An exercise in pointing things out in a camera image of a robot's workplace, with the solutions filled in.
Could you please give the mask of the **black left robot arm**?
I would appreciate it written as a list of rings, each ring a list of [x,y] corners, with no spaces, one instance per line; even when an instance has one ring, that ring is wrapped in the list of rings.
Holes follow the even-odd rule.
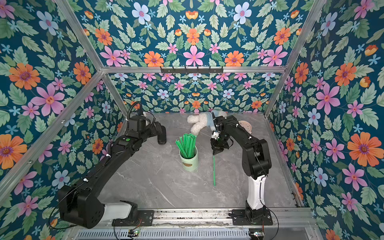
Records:
[[[124,220],[134,225],[139,220],[138,205],[130,201],[102,203],[99,195],[106,183],[147,139],[157,137],[159,145],[167,142],[165,126],[150,122],[144,116],[133,116],[122,135],[107,148],[106,156],[84,177],[58,192],[60,218],[71,224],[91,229],[100,222]]]

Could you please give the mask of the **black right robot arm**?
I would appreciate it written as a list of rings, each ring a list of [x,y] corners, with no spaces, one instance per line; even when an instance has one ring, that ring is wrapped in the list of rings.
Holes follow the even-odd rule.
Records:
[[[211,137],[213,156],[229,149],[228,141],[237,142],[242,148],[242,167],[248,176],[248,197],[245,212],[234,215],[255,224],[268,215],[265,205],[265,183],[272,168],[268,142],[252,136],[234,116],[215,116],[212,114],[214,130]]]

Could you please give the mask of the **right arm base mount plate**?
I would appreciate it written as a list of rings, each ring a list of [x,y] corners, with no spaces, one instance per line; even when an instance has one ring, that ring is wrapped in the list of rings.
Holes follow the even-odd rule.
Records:
[[[248,218],[245,209],[232,210],[228,216],[232,219],[234,226],[272,226],[273,218],[269,210],[263,210],[256,218]]]

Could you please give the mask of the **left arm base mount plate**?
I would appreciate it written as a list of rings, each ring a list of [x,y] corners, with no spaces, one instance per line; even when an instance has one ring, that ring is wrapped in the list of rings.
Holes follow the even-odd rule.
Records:
[[[124,219],[113,220],[113,227],[148,227],[152,226],[154,220],[153,210],[133,210]]]

